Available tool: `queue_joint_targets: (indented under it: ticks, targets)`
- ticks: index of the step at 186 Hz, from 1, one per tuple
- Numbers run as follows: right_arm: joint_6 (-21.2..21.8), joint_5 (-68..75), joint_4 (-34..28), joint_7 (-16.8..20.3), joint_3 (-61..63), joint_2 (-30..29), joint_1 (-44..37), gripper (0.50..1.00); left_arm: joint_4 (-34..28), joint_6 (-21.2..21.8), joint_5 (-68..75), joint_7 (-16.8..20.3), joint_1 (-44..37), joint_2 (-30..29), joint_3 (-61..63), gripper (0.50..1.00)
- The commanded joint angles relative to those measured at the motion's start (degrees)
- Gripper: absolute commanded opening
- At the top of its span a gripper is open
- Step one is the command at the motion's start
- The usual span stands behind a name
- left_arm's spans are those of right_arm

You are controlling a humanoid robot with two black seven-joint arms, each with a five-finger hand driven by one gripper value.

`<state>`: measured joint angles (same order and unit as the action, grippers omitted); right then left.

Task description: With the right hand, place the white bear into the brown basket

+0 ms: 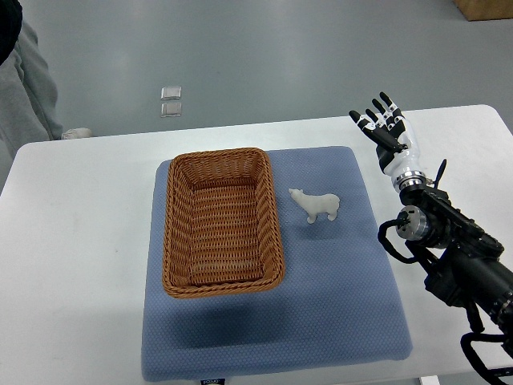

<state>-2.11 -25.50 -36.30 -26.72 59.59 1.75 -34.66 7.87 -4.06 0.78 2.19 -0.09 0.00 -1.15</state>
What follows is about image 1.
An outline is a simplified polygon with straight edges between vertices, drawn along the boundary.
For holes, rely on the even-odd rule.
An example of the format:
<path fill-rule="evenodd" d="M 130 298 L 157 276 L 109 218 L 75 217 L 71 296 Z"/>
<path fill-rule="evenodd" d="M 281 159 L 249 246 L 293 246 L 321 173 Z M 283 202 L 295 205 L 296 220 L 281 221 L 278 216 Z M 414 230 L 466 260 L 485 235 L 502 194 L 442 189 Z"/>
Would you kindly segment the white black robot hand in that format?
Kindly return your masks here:
<path fill-rule="evenodd" d="M 379 96 L 372 100 L 377 112 L 351 111 L 349 117 L 376 144 L 379 167 L 397 192 L 424 184 L 426 175 L 419 165 L 420 150 L 410 121 L 386 93 Z"/>

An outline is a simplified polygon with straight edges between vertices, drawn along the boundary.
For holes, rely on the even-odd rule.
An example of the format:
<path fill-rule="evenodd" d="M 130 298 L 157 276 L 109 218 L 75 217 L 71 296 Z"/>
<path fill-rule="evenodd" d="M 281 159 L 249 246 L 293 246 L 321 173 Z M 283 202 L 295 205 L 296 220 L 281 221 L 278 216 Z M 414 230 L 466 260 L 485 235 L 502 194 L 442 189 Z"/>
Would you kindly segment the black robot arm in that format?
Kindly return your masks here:
<path fill-rule="evenodd" d="M 512 272 L 499 261 L 502 244 L 455 208 L 437 180 L 404 171 L 392 182 L 403 208 L 380 225 L 379 242 L 396 260 L 426 271 L 427 291 L 466 311 L 471 330 L 460 339 L 463 354 L 489 384 L 503 383 L 512 369 L 487 368 L 472 346 L 498 343 L 512 353 Z"/>

